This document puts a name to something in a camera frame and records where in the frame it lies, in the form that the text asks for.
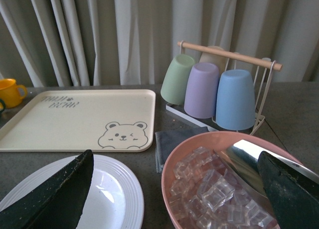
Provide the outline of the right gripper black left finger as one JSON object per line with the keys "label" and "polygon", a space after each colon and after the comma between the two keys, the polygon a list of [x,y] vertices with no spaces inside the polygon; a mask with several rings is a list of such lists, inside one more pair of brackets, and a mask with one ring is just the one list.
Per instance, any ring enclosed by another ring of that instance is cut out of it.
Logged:
{"label": "right gripper black left finger", "polygon": [[86,150],[0,213],[2,229],[74,229],[91,186],[92,150]]}

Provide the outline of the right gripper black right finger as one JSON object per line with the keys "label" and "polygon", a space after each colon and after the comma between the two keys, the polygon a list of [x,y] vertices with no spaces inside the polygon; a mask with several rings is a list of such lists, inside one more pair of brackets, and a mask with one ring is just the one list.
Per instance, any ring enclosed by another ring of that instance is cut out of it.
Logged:
{"label": "right gripper black right finger", "polygon": [[319,185],[265,151],[257,167],[279,227],[317,229]]}

